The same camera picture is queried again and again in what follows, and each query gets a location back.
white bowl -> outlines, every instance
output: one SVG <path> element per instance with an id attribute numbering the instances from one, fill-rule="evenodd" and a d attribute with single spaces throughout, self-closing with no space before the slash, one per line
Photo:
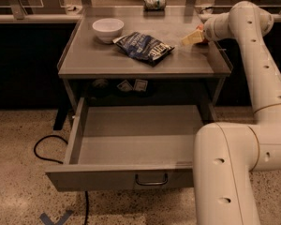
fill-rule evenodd
<path id="1" fill-rule="evenodd" d="M 124 23 L 119 19 L 100 19 L 93 23 L 95 35 L 104 43 L 111 44 L 121 36 Z"/>

countertop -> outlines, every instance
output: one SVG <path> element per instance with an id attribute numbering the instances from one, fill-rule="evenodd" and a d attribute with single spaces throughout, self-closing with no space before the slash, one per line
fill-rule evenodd
<path id="1" fill-rule="evenodd" d="M 94 21 L 114 17 L 125 23 L 123 35 L 140 32 L 175 49 L 155 67 L 131 59 L 114 44 L 101 43 L 95 36 Z M 61 64 L 59 76 L 84 78 L 204 78 L 227 77 L 230 68 L 215 43 L 183 46 L 181 39 L 201 23 L 192 7 L 166 7 L 144 11 L 143 7 L 89 7 Z"/>

snack bag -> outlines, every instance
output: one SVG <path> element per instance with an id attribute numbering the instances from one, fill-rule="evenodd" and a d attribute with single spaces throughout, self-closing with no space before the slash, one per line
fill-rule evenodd
<path id="1" fill-rule="evenodd" d="M 155 66 L 174 49 L 170 45 L 138 32 L 113 40 L 129 57 Z"/>

beige object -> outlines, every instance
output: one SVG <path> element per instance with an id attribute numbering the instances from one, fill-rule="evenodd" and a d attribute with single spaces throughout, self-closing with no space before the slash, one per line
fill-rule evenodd
<path id="1" fill-rule="evenodd" d="M 196 29 L 186 37 L 182 38 L 181 42 L 183 45 L 189 45 L 189 44 L 195 44 L 195 43 L 201 43 L 204 41 L 204 35 L 203 31 Z"/>

drawer handle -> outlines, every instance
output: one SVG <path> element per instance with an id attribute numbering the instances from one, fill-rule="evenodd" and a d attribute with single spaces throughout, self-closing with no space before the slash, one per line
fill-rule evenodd
<path id="1" fill-rule="evenodd" d="M 160 185 L 165 185 L 168 183 L 168 174 L 165 173 L 163 181 L 162 182 L 141 182 L 139 179 L 139 175 L 135 175 L 135 182 L 140 185 L 140 186 L 160 186 Z"/>

